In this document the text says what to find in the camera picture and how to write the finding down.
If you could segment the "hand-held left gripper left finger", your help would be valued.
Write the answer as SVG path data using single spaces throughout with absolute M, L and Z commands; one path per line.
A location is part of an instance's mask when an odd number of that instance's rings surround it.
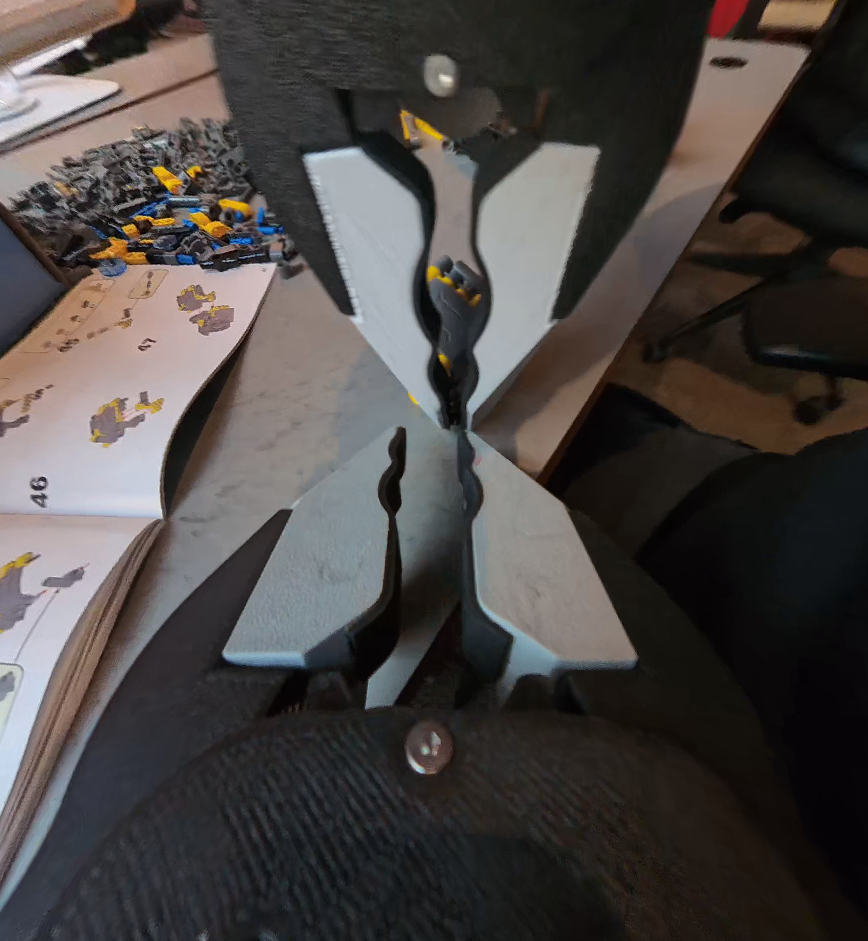
M 405 429 L 389 428 L 297 501 L 226 662 L 366 682 L 387 660 L 400 633 L 405 458 Z

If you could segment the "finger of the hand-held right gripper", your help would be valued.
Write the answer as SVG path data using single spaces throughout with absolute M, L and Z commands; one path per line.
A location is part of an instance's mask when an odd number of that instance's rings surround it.
M 361 147 L 308 153 L 303 162 L 356 327 L 418 407 L 441 426 L 440 395 L 429 375 L 433 341 L 421 322 L 428 237 L 420 201 Z
M 477 382 L 469 427 L 487 415 L 552 328 L 600 155 L 593 145 L 541 143 L 479 204 L 475 247 L 489 312 L 472 350 Z

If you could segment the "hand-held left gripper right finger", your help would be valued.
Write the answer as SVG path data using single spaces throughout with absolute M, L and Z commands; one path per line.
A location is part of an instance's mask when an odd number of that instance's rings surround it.
M 638 654 L 565 505 L 471 432 L 462 489 L 463 657 L 485 683 L 629 671 Z

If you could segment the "small yellow grey brick assembly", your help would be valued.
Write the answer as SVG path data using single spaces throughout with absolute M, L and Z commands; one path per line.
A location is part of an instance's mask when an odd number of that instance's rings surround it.
M 469 428 L 470 399 L 479 378 L 474 346 L 487 317 L 487 281 L 463 261 L 443 255 L 427 266 L 426 286 L 439 317 L 436 350 L 447 375 L 451 423 Z

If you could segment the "pile of building bricks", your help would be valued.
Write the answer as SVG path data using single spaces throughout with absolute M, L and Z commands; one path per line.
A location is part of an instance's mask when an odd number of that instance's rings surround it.
M 78 280 L 134 265 L 306 269 L 259 191 L 231 120 L 182 119 L 65 157 L 16 194 L 15 219 Z

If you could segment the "grey desk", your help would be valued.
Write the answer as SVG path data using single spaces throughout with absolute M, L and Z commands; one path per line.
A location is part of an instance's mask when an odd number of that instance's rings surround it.
M 710 66 L 737 55 L 737 70 Z M 708 40 L 694 99 L 668 169 L 575 312 L 546 335 L 476 432 L 534 478 L 550 471 L 606 370 L 698 227 L 779 108 L 807 53 L 761 41 Z M 170 520 L 120 608 L 86 696 L 0 889 L 0 935 L 28 939 L 69 875 L 42 885 L 42 850 L 67 821 L 87 742 L 138 656 L 174 611 L 276 511 L 288 508 L 391 425 L 407 430 L 404 507 L 406 627 L 369 684 L 390 704 L 455 601 L 445 564 L 459 507 L 455 454 L 314 276 L 275 280 L 248 339 L 181 426 L 188 461 L 170 470 Z

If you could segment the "red object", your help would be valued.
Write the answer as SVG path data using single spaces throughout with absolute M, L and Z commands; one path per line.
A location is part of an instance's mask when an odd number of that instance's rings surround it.
M 719 0 L 712 2 L 707 36 L 714 39 L 731 38 L 739 21 L 746 13 L 750 1 Z

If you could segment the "open instruction booklet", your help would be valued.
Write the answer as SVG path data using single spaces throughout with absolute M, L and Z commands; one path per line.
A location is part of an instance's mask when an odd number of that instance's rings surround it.
M 164 524 L 177 427 L 274 276 L 93 273 L 0 359 L 0 888 Z

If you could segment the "person's dark sweater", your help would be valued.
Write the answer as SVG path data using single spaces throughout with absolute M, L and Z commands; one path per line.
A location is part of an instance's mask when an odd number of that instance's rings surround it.
M 637 559 L 731 668 L 868 921 L 868 427 L 713 472 Z

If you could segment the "adjoining grey table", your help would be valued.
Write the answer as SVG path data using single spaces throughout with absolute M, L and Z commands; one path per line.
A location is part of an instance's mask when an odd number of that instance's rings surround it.
M 23 86 L 38 99 L 29 113 L 0 123 L 0 155 L 26 147 L 216 73 L 207 35 L 155 43 L 146 53 L 80 76 L 32 74 Z

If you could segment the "black office chair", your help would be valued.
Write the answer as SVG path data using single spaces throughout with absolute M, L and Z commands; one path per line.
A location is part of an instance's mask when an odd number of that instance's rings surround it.
M 813 425 L 844 402 L 842 379 L 868 383 L 868 277 L 830 265 L 868 249 L 868 2 L 839 2 L 804 70 L 734 183 L 720 220 L 763 214 L 804 241 L 785 254 L 695 253 L 693 263 L 757 283 L 646 344 L 668 359 L 690 337 L 737 318 L 761 365 L 821 375 L 825 391 L 793 404 Z

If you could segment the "instruction sheet on stand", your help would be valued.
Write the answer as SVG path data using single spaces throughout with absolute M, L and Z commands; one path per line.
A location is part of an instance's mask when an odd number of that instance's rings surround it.
M 120 91 L 40 70 L 134 10 L 134 1 L 0 1 L 0 147 Z

